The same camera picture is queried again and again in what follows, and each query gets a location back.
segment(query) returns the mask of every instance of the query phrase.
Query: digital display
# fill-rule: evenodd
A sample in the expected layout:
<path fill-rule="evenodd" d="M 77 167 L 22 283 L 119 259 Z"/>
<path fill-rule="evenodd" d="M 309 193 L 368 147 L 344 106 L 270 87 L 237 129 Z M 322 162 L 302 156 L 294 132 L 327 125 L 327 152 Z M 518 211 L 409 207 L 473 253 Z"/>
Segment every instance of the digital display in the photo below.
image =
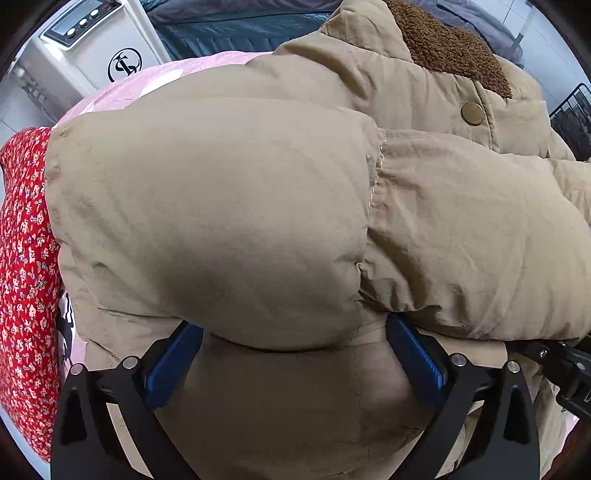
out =
<path fill-rule="evenodd" d="M 99 8 L 102 4 L 103 2 L 100 2 L 99 0 L 86 0 L 82 2 L 62 18 L 52 30 L 58 35 L 65 35 L 66 32 L 76 26 L 82 18 L 92 12 L 95 8 Z"/>

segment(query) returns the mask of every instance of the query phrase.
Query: metal screw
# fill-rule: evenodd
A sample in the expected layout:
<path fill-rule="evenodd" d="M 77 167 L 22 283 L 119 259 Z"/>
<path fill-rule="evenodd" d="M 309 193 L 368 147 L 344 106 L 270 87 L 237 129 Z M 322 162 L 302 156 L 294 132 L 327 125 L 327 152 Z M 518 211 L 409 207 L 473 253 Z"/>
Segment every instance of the metal screw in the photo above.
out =
<path fill-rule="evenodd" d="M 463 367 L 464 365 L 467 364 L 466 357 L 463 356 L 461 353 L 454 353 L 450 357 L 450 360 L 456 367 Z"/>
<path fill-rule="evenodd" d="M 84 370 L 84 365 L 76 364 L 72 365 L 72 368 L 70 368 L 70 373 L 72 375 L 80 375 L 82 373 L 82 370 Z"/>
<path fill-rule="evenodd" d="M 132 368 L 135 368 L 138 366 L 138 362 L 139 362 L 139 360 L 136 356 L 129 356 L 123 360 L 123 368 L 126 368 L 127 370 L 131 370 Z"/>
<path fill-rule="evenodd" d="M 514 362 L 513 360 L 511 360 L 510 362 L 507 362 L 507 368 L 509 369 L 509 372 L 512 373 L 518 373 L 519 370 L 521 370 L 521 368 L 519 367 L 519 364 L 517 362 Z"/>

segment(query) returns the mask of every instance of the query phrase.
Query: control panel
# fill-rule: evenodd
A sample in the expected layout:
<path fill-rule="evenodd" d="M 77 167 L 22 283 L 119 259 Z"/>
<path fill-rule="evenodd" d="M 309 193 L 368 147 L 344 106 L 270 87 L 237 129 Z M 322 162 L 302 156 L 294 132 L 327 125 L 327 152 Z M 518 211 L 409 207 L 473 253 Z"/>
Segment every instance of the control panel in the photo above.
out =
<path fill-rule="evenodd" d="M 115 0 L 83 0 L 45 30 L 41 38 L 57 42 L 62 48 L 69 50 L 121 6 Z"/>

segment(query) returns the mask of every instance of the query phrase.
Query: white appliance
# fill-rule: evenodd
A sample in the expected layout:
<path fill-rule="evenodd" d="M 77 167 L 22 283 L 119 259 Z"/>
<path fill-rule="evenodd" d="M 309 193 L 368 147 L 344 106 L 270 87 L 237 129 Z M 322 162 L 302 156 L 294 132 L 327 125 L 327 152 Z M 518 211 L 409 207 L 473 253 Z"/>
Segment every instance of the white appliance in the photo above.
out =
<path fill-rule="evenodd" d="M 74 0 L 31 37 L 12 74 L 57 121 L 98 89 L 169 61 L 139 0 Z"/>

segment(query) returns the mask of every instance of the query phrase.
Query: blue gripper pad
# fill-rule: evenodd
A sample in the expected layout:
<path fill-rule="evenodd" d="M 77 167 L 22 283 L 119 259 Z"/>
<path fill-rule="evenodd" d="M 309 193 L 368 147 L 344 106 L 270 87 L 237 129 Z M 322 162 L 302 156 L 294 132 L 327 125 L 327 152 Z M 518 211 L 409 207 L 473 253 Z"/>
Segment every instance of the blue gripper pad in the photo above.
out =
<path fill-rule="evenodd" d="M 427 353 L 428 347 L 421 342 L 421 338 L 425 341 L 427 337 L 406 324 L 401 315 L 391 313 L 386 322 L 386 338 L 418 399 L 440 410 L 447 400 L 447 371 L 438 367 L 440 362 Z"/>
<path fill-rule="evenodd" d="M 201 348 L 203 329 L 188 323 L 170 344 L 145 381 L 144 404 L 154 410 L 168 403 Z"/>

